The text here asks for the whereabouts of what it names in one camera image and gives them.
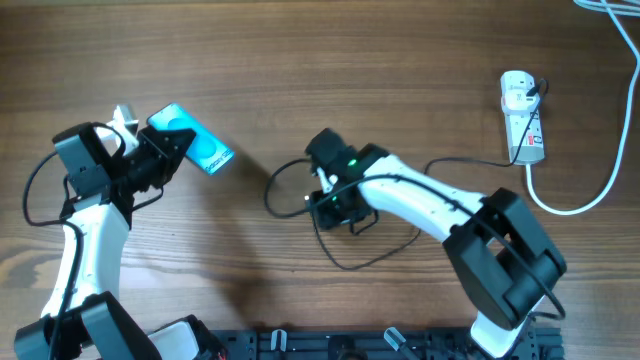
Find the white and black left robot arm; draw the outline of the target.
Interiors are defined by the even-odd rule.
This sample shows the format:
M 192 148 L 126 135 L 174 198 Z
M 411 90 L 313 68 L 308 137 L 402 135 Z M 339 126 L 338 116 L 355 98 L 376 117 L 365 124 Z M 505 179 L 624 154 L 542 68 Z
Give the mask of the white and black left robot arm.
M 57 134 L 65 199 L 54 224 L 65 234 L 56 285 L 38 321 L 19 329 L 20 359 L 75 359 L 94 346 L 103 359 L 225 359 L 223 343 L 193 315 L 147 333 L 118 300 L 121 258 L 139 210 L 134 196 L 162 190 L 196 137 L 192 129 L 115 130 L 108 152 L 98 123 Z

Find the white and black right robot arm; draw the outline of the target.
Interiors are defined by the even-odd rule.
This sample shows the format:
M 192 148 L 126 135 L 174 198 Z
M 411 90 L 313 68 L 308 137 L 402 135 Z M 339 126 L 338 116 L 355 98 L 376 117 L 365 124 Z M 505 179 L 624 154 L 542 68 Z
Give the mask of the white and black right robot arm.
M 316 224 L 352 226 L 382 212 L 441 243 L 478 315 L 470 337 L 502 358 L 566 273 L 559 249 L 525 201 L 500 188 L 492 195 L 457 189 L 405 164 L 375 145 L 360 150 L 330 128 L 305 149 L 321 188 L 309 203 Z

